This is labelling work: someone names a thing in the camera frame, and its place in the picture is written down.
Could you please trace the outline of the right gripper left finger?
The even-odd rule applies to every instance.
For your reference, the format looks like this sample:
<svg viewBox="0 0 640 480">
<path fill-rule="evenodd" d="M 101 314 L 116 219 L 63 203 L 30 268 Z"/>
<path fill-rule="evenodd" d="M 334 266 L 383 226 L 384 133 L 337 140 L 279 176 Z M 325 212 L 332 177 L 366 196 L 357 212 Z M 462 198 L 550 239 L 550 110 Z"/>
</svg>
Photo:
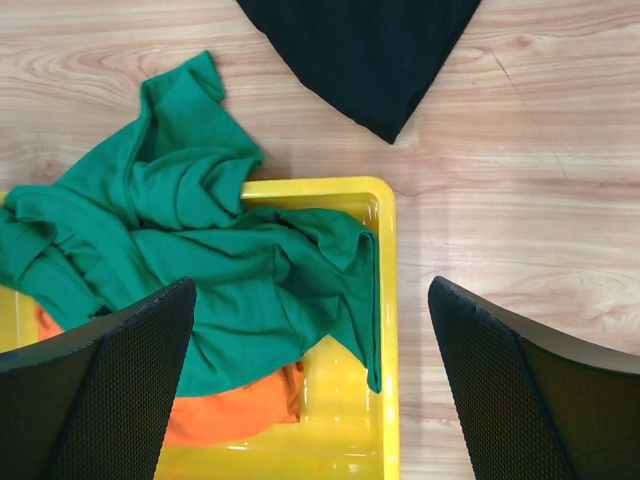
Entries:
<svg viewBox="0 0 640 480">
<path fill-rule="evenodd" d="M 183 278 L 1 355 L 4 479 L 154 477 L 194 323 Z"/>
</svg>

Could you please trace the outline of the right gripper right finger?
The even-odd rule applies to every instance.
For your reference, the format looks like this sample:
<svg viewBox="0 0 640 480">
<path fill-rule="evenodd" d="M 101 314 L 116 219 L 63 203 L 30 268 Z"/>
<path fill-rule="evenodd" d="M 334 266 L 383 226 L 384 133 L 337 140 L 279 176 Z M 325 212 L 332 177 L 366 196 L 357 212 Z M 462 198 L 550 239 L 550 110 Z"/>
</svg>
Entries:
<svg viewBox="0 0 640 480">
<path fill-rule="evenodd" d="M 441 276 L 428 305 L 475 478 L 638 478 L 638 356 Z"/>
</svg>

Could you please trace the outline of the yellow plastic tray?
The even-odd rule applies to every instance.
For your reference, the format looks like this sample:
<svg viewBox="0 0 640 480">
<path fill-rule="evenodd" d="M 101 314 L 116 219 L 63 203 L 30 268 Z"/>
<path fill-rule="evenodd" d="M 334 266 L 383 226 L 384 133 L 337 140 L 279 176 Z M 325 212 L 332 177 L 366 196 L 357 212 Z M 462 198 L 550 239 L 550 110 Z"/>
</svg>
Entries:
<svg viewBox="0 0 640 480">
<path fill-rule="evenodd" d="M 382 391 L 330 337 L 303 359 L 301 419 L 246 440 L 203 448 L 165 447 L 157 479 L 397 479 L 400 476 L 396 207 L 374 177 L 250 181 L 250 206 L 343 211 L 378 236 Z"/>
</svg>

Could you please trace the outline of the black t shirt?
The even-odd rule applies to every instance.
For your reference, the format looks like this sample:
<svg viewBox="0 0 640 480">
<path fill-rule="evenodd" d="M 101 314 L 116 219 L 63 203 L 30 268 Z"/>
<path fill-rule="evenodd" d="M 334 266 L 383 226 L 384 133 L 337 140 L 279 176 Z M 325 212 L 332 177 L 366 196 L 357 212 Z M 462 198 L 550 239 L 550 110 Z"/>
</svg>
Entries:
<svg viewBox="0 0 640 480">
<path fill-rule="evenodd" d="M 392 144 L 469 24 L 476 0 L 244 0 L 297 79 Z"/>
</svg>

